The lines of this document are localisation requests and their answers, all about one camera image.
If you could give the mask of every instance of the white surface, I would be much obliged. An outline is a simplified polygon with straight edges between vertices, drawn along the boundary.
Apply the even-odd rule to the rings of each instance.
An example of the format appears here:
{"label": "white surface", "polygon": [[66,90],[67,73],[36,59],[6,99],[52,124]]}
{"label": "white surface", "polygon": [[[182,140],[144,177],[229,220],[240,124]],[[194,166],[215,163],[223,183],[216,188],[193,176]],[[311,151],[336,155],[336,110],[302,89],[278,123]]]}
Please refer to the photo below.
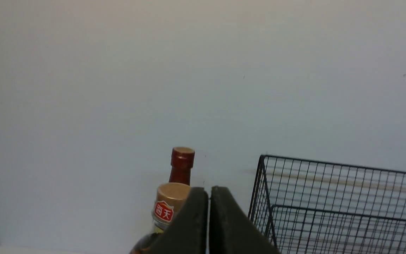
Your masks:
{"label": "white surface", "polygon": [[406,170],[406,1],[0,0],[0,244],[126,252],[176,145]]}
{"label": "white surface", "polygon": [[1,246],[0,254],[79,254],[79,253],[68,251],[53,251],[45,249]]}

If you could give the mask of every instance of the bottle label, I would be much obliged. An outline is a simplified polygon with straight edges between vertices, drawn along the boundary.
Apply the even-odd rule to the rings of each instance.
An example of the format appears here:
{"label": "bottle label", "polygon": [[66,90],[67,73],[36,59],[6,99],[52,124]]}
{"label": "bottle label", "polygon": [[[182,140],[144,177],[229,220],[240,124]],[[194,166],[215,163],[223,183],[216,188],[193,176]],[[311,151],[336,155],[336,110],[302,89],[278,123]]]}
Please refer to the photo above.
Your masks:
{"label": "bottle label", "polygon": [[165,201],[158,201],[154,206],[154,215],[165,222],[171,222],[173,218],[173,206],[169,206]]}

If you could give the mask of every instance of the glass bottle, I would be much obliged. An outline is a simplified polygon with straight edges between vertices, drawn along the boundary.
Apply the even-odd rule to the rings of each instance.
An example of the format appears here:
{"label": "glass bottle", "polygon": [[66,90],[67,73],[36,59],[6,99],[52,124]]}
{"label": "glass bottle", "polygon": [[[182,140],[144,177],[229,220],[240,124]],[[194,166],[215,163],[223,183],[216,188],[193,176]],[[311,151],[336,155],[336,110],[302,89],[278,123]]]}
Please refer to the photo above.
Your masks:
{"label": "glass bottle", "polygon": [[172,150],[169,183],[190,185],[190,170],[193,168],[195,151],[188,147],[178,146]]}
{"label": "glass bottle", "polygon": [[176,217],[189,194],[190,186],[183,183],[165,183],[156,191],[152,209],[153,228],[134,245],[131,254],[144,254]]}

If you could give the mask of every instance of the wire basket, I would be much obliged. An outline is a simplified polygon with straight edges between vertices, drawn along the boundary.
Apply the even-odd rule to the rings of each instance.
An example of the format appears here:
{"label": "wire basket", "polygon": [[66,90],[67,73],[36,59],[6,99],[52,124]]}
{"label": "wire basket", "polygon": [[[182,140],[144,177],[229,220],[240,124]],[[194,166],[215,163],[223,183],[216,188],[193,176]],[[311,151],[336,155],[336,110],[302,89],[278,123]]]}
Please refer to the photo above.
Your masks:
{"label": "wire basket", "polygon": [[406,254],[406,172],[261,156],[248,218],[282,254]]}

